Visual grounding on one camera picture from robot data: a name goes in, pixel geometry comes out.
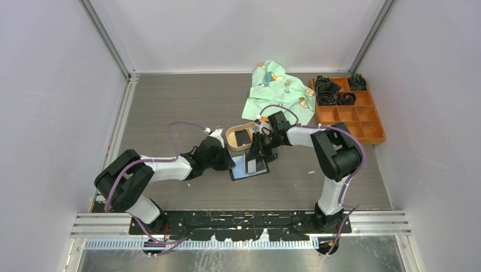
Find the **silver Chlitina card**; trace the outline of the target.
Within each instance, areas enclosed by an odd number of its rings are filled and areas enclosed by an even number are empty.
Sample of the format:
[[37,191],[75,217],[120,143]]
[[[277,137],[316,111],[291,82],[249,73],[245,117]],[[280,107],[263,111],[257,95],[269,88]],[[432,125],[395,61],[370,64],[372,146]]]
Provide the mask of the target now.
[[264,159],[246,159],[246,173],[264,173],[267,171],[267,166]]

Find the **black card holder wallet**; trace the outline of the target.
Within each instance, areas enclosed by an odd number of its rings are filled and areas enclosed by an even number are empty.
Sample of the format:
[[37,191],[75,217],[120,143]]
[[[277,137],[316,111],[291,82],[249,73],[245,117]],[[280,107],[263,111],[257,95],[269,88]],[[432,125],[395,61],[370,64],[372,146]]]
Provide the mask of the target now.
[[268,166],[268,172],[254,173],[254,174],[246,173],[246,154],[233,157],[232,159],[235,162],[235,166],[229,170],[232,181],[243,180],[243,179],[270,173],[269,166]]

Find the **black gold VIP card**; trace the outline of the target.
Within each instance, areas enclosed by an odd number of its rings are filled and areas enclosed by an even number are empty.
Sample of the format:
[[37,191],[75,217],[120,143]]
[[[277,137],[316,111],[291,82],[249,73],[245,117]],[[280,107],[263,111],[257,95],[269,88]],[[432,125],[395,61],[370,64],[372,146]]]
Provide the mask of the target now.
[[237,130],[234,132],[234,135],[238,147],[242,147],[252,143],[252,135],[247,129]]

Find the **beige oval tray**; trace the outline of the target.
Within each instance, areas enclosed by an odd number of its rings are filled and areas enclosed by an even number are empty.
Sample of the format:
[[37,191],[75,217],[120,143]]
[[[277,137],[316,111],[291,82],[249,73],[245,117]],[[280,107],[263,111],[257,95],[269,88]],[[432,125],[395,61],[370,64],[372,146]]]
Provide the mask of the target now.
[[254,128],[255,128],[255,123],[254,123],[254,122],[249,122],[249,123],[247,123],[247,124],[238,125],[238,126],[233,126],[233,127],[229,128],[229,129],[227,129],[226,139],[227,139],[227,144],[228,144],[229,148],[230,148],[232,151],[236,151],[236,152],[250,149],[252,143],[251,143],[251,144],[248,144],[248,145],[245,145],[245,146],[242,146],[242,147],[238,147],[238,146],[237,146],[234,132],[237,131],[237,130],[242,130],[242,129],[247,129],[247,130],[249,130],[250,133],[251,133],[251,135],[252,135],[252,142],[253,142]]

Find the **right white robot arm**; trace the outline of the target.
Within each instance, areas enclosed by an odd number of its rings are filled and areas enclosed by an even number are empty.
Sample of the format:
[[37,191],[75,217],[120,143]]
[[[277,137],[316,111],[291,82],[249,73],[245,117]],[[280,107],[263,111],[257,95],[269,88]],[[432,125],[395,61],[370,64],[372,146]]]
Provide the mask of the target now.
[[249,152],[244,157],[247,173],[258,170],[261,162],[277,159],[273,150],[279,146],[305,146],[314,149],[324,174],[321,197],[315,204],[313,225],[321,232],[330,232],[343,220],[343,204],[348,185],[364,163],[362,144],[338,122],[317,127],[291,124],[282,111],[256,122]]

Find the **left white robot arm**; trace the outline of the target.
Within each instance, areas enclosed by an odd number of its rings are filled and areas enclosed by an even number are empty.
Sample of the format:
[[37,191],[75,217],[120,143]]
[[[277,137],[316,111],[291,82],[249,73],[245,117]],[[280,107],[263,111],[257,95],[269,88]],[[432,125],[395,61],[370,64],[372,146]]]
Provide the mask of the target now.
[[208,136],[190,152],[171,158],[141,156],[133,149],[124,151],[94,180],[106,199],[108,212],[129,213],[152,234],[163,231],[163,211],[144,195],[146,187],[164,180],[191,180],[205,170],[227,171],[235,165],[222,140]]

